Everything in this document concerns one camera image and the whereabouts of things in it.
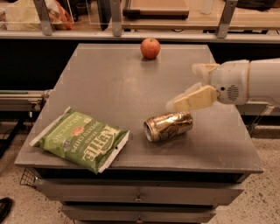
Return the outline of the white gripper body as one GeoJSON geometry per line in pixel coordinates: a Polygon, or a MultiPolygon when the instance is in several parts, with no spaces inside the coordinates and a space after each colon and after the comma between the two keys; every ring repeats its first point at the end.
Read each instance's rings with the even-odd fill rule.
{"type": "Polygon", "coordinates": [[[218,65],[210,73],[210,84],[217,89],[218,101],[243,105],[248,100],[249,61],[235,60],[218,65]]]}

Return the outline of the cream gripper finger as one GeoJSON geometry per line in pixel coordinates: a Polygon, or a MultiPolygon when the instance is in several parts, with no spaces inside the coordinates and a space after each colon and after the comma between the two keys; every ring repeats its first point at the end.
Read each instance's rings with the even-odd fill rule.
{"type": "Polygon", "coordinates": [[[210,107],[217,101],[217,90],[203,86],[200,82],[189,87],[184,93],[175,96],[165,104],[168,112],[190,111],[210,107]]]}
{"type": "Polygon", "coordinates": [[[210,73],[215,70],[219,64],[216,63],[206,63],[206,64],[193,64],[192,72],[200,77],[206,84],[210,84],[210,73]]]}

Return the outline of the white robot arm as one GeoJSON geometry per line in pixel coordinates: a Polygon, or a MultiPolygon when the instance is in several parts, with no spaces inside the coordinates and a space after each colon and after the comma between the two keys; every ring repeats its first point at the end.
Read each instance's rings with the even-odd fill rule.
{"type": "Polygon", "coordinates": [[[193,64],[192,72],[200,82],[166,103],[169,112],[203,109],[214,102],[244,105],[267,102],[280,105],[280,59],[246,59],[222,64],[193,64]]]}

